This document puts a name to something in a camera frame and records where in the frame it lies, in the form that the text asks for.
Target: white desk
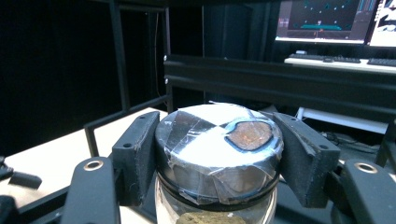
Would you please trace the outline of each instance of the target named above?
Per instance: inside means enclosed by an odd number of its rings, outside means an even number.
[[[100,156],[107,157],[113,145],[134,119],[151,111],[154,109],[148,108],[96,129],[95,137]],[[164,116],[166,113],[161,111],[161,119]],[[43,182],[38,190],[33,190],[9,185],[7,179],[0,182],[0,195],[14,197],[17,206],[22,207],[69,186],[76,165],[89,157],[90,151],[84,130],[7,157],[6,164],[9,167],[18,172],[38,175]],[[150,223],[129,208],[121,207],[120,213],[122,223],[131,223],[131,221],[134,224]]]

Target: keyboard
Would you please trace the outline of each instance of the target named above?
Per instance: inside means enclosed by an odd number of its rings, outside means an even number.
[[[361,63],[361,60],[358,58],[345,58],[342,56],[323,56],[323,55],[313,55],[313,54],[291,54],[289,58],[294,59],[307,59],[307,60],[316,60],[323,61],[325,63]]]
[[[387,62],[387,65],[385,65],[383,61],[380,65],[374,64],[374,62],[375,60],[373,59],[351,59],[309,54],[291,54],[290,57],[285,60],[285,63],[291,63],[298,66],[327,67],[396,75],[396,66],[390,66],[389,62]]]
[[[369,59],[369,62],[367,62],[367,64],[396,67],[396,60],[372,58],[372,59]]]

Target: transparent tape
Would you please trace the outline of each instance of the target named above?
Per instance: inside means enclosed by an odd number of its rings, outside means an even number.
[[[239,105],[179,109],[161,136],[172,181],[196,204],[241,203],[276,177],[282,134],[263,114]]]

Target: computer monitor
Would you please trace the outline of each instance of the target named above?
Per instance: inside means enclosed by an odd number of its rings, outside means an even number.
[[[276,41],[364,44],[376,1],[282,1]]]
[[[396,47],[396,0],[380,0],[368,45]]]

